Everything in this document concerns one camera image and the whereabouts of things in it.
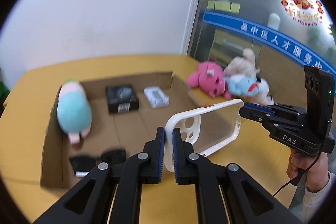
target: camera lens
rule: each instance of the camera lens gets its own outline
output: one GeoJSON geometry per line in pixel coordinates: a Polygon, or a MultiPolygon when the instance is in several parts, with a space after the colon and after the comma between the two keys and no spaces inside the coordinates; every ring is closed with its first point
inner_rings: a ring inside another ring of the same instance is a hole
{"type": "Polygon", "coordinates": [[[319,91],[319,84],[317,83],[317,80],[314,81],[314,88],[315,92],[317,93],[319,91]]]}
{"type": "Polygon", "coordinates": [[[310,89],[313,90],[313,77],[309,77],[309,86],[310,89]]]}

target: yellow wooden table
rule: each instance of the yellow wooden table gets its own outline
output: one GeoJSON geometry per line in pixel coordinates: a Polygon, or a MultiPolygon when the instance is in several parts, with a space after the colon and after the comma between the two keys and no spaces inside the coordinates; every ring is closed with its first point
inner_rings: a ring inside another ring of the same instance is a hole
{"type": "MultiPolygon", "coordinates": [[[[41,189],[39,180],[50,110],[65,80],[83,81],[154,71],[173,71],[186,80],[197,69],[197,64],[188,56],[113,56],[66,62],[25,73],[7,98],[0,119],[0,173],[24,215],[34,221],[61,195],[41,189]]],[[[211,99],[199,90],[196,96],[205,103],[224,100],[223,97],[211,99]]],[[[290,150],[268,135],[261,124],[243,120],[238,138],[209,158],[221,165],[237,163],[273,194],[288,181],[290,150]]],[[[294,192],[295,187],[288,185],[277,198],[288,207],[294,192]]],[[[144,185],[140,222],[196,223],[194,187],[177,186],[174,175],[167,172],[160,185],[144,185]]]]}

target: sunglasses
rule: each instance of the sunglasses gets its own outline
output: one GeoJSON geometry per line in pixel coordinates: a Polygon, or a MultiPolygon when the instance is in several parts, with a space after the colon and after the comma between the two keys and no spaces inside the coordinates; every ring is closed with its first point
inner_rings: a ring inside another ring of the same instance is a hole
{"type": "Polygon", "coordinates": [[[86,176],[100,162],[106,162],[109,165],[125,162],[126,151],[124,149],[109,150],[102,153],[100,157],[80,155],[70,157],[69,161],[73,169],[73,175],[82,178],[86,176]]]}

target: person's arm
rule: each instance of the person's arm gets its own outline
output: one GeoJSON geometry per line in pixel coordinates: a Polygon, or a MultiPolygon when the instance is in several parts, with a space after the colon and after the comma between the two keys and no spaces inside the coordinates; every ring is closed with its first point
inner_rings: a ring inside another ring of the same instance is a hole
{"type": "MultiPolygon", "coordinates": [[[[287,169],[288,177],[293,179],[298,174],[298,168],[307,169],[315,159],[316,157],[300,155],[292,149],[287,169]]],[[[308,222],[318,210],[335,180],[335,175],[328,172],[328,155],[326,153],[321,153],[319,160],[307,172],[302,210],[302,218],[304,222],[308,222]]]]}

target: pink plush toy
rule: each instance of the pink plush toy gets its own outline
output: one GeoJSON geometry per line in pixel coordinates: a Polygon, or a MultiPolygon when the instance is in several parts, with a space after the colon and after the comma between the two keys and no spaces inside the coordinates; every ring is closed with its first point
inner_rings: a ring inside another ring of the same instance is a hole
{"type": "Polygon", "coordinates": [[[198,64],[198,71],[193,72],[187,81],[188,87],[200,87],[211,97],[223,95],[226,99],[231,98],[223,79],[223,69],[214,62],[203,62],[198,64]]]}

